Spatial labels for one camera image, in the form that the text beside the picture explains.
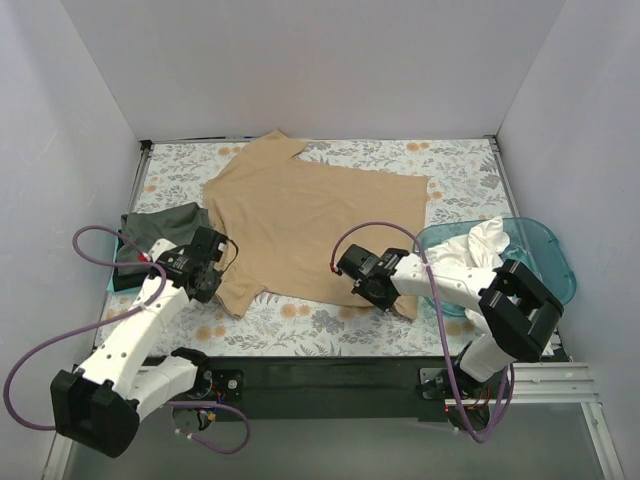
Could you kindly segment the tan t shirt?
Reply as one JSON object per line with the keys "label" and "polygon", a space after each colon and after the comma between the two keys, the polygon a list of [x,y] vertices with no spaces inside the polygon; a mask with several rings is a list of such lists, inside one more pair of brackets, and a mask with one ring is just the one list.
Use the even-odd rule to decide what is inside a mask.
{"label": "tan t shirt", "polygon": [[264,291],[336,305],[366,307],[349,283],[330,271],[337,240],[382,253],[409,249],[410,240],[383,222],[412,233],[426,223],[428,179],[299,159],[303,140],[274,131],[243,147],[203,187],[211,226],[234,240],[237,255],[216,297],[233,316],[244,316]]}

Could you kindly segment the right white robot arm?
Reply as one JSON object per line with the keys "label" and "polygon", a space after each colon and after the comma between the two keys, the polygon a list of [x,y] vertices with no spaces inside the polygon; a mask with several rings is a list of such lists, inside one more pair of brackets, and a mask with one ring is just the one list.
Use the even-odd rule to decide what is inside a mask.
{"label": "right white robot arm", "polygon": [[469,398],[510,364],[539,361],[564,313],[541,280],[512,259],[489,268],[436,265],[407,250],[389,248],[378,256],[352,244],[330,268],[353,281],[352,294],[383,311],[411,296],[480,314],[488,331],[464,347],[448,380],[452,392]]}

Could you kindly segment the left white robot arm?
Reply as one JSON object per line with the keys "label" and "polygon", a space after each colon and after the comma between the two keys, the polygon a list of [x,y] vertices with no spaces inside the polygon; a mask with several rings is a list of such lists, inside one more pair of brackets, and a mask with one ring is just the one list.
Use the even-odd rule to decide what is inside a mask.
{"label": "left white robot arm", "polygon": [[74,372],[50,386],[56,431],[108,457],[120,456],[150,413],[185,394],[205,398],[213,386],[204,353],[179,348],[158,366],[143,363],[162,332],[191,302],[207,303],[221,284],[216,265],[230,240],[200,227],[187,245],[159,239],[148,254],[154,268],[137,299],[107,339]]}

